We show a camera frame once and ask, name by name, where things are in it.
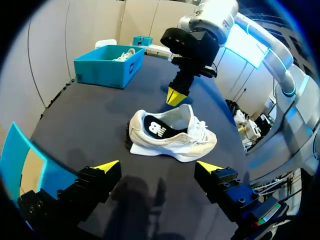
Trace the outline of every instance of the shoe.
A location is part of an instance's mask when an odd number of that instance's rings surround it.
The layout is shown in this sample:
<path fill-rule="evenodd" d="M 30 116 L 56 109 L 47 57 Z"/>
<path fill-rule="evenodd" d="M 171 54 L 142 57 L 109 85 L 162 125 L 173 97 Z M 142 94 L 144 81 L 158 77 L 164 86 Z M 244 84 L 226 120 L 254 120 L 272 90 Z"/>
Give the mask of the shoe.
<path fill-rule="evenodd" d="M 113 59 L 112 61 L 124 62 L 135 53 L 136 53 L 136 50 L 134 48 L 130 48 L 127 53 L 123 52 L 120 57 Z"/>
<path fill-rule="evenodd" d="M 144 156 L 170 155 L 187 163 L 207 155 L 216 145 L 216 135 L 199 121 L 191 105 L 163 112 L 137 111 L 127 128 L 130 153 Z"/>

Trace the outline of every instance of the black tabletop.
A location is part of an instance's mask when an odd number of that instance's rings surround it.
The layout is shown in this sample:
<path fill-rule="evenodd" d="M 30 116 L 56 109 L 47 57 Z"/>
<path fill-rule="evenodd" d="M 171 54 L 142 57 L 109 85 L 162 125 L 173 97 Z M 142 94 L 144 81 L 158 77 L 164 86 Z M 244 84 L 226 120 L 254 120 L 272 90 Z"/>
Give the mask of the black tabletop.
<path fill-rule="evenodd" d="M 80 228 L 108 240 L 221 240 L 237 229 L 197 184 L 195 162 L 133 155 L 125 147 L 127 122 L 137 110 L 172 108 L 166 105 L 167 90 L 178 70 L 165 59 L 145 56 L 124 90 L 74 82 L 45 111 L 31 140 L 52 158 L 74 172 L 121 162 L 123 178 L 111 198 Z M 230 166 L 248 183 L 240 135 L 214 80 L 195 77 L 182 103 L 191 104 L 195 116 L 217 136 L 215 148 L 201 160 Z"/>

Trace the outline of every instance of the teal box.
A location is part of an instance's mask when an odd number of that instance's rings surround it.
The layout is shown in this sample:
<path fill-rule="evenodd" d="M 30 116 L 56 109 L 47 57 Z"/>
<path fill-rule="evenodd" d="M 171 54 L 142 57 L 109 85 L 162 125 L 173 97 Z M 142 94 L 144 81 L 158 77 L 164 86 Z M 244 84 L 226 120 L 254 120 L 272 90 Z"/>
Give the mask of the teal box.
<path fill-rule="evenodd" d="M 113 61 L 134 49 L 125 61 Z M 106 45 L 86 53 L 74 62 L 78 83 L 124 89 L 144 62 L 145 49 L 137 46 Z"/>
<path fill-rule="evenodd" d="M 150 46 L 152 44 L 153 38 L 150 36 L 134 36 L 132 45 L 136 46 Z"/>

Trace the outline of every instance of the window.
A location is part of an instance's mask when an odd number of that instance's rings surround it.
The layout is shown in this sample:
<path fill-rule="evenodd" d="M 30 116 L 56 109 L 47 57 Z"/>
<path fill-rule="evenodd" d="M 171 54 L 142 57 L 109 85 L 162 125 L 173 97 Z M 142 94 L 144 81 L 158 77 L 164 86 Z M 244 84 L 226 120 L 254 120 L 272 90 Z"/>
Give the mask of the window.
<path fill-rule="evenodd" d="M 282 42 L 288 49 L 291 49 L 289 46 L 289 43 L 287 42 L 287 40 L 283 37 L 280 36 L 278 34 L 272 33 L 270 32 L 276 39 L 278 39 L 280 42 Z"/>
<path fill-rule="evenodd" d="M 281 32 L 279 32 L 279 31 L 277 31 L 277 30 L 273 30 L 273 29 L 271 29 L 271 28 L 267 28 L 267 27 L 265 27 L 264 29 L 265 29 L 265 30 L 267 30 L 267 31 L 268 31 L 268 32 L 270 32 L 270 33 L 274 33 L 274 34 L 282 35 L 282 33 L 281 33 Z"/>
<path fill-rule="evenodd" d="M 305 74 L 309 75 L 313 79 L 315 78 L 313 72 L 307 66 L 303 65 L 303 68 L 304 68 Z"/>
<path fill-rule="evenodd" d="M 301 48 L 300 43 L 297 41 L 297 39 L 295 39 L 294 37 L 290 36 L 290 39 L 292 40 L 294 47 L 296 49 L 296 51 L 298 52 L 298 54 L 303 57 L 305 60 L 308 60 L 308 55 L 306 54 L 306 52 L 304 51 L 304 49 Z"/>
<path fill-rule="evenodd" d="M 300 67 L 299 63 L 298 63 L 298 61 L 297 61 L 297 59 L 295 57 L 293 57 L 293 63 L 294 63 L 294 65 Z"/>

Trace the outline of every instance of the shoelace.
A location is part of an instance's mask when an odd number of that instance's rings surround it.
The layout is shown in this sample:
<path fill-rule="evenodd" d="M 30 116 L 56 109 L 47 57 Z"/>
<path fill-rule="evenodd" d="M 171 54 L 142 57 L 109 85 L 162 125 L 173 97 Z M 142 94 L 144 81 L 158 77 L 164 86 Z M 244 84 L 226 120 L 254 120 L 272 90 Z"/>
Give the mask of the shoelace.
<path fill-rule="evenodd" d="M 127 53 L 123 52 L 120 57 L 113 59 L 112 61 L 124 62 L 126 59 L 130 58 L 136 53 L 134 48 L 130 48 Z"/>
<path fill-rule="evenodd" d="M 197 143 L 205 143 L 207 141 L 207 134 L 206 134 L 206 130 L 207 130 L 207 125 L 205 121 L 199 121 L 199 119 L 194 116 L 193 117 L 193 121 L 194 124 L 196 124 L 196 129 L 197 129 L 197 133 L 198 136 L 195 139 L 194 143 L 192 145 L 195 145 Z"/>

